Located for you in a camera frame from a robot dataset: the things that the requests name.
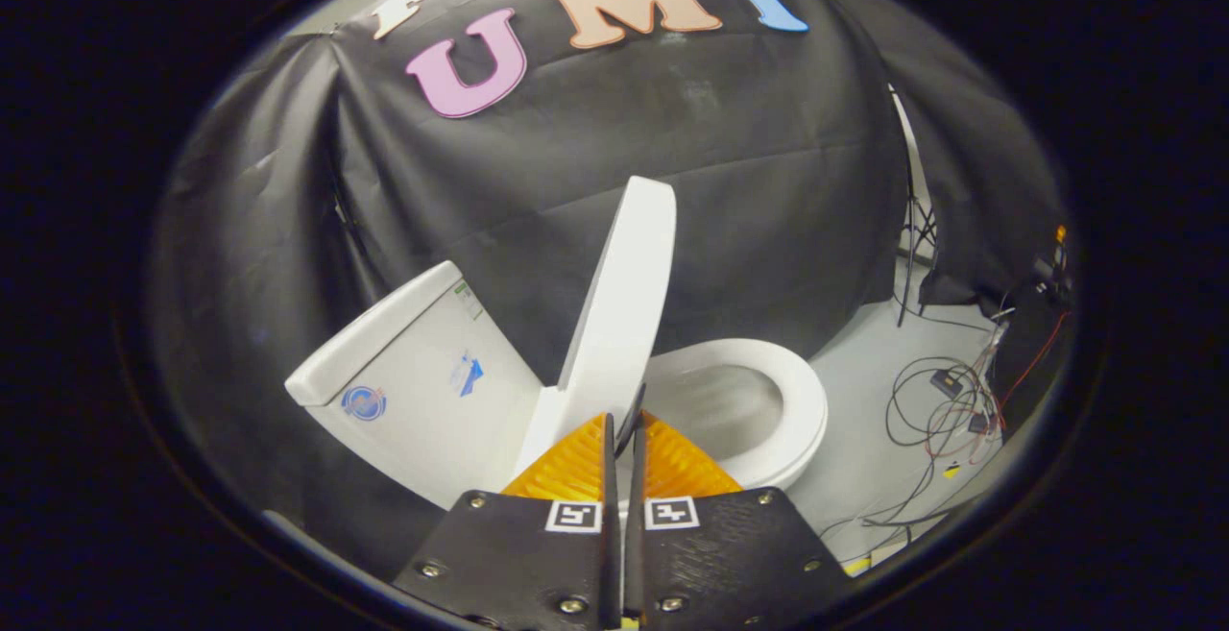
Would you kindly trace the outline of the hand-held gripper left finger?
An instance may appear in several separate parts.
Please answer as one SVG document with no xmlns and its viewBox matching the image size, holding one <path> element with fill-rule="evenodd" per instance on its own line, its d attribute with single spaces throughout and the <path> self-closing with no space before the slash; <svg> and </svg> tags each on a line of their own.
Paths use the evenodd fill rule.
<svg viewBox="0 0 1229 631">
<path fill-rule="evenodd" d="M 488 629 L 614 630 L 618 555 L 614 419 L 597 415 L 504 491 L 458 496 L 395 585 Z"/>
</svg>

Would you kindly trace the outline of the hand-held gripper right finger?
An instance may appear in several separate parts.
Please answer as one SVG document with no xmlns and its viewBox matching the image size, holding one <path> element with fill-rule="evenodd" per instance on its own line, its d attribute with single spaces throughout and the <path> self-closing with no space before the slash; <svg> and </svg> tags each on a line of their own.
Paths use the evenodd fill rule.
<svg viewBox="0 0 1229 631">
<path fill-rule="evenodd" d="M 795 629 L 850 595 L 838 565 L 775 487 L 741 488 L 662 421 L 634 426 L 624 615 L 642 629 Z"/>
</svg>

